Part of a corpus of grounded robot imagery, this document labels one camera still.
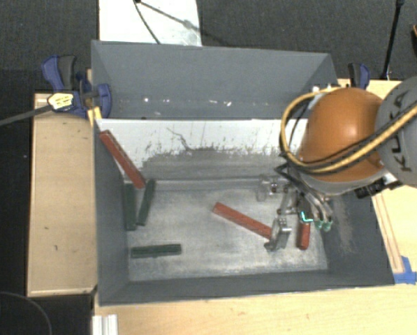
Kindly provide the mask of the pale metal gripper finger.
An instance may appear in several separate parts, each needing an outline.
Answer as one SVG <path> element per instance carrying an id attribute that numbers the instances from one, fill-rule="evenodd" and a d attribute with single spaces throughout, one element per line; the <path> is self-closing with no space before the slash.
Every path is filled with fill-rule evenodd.
<path id="1" fill-rule="evenodd" d="M 267 198 L 281 193 L 280 180 L 278 176 L 261 175 L 256 190 L 256 199 L 258 202 L 264 202 Z"/>
<path id="2" fill-rule="evenodd" d="M 286 248 L 288 238 L 292 233 L 292 227 L 288 225 L 286 217 L 275 218 L 272 222 L 270 239 L 264 244 L 268 252 Z"/>

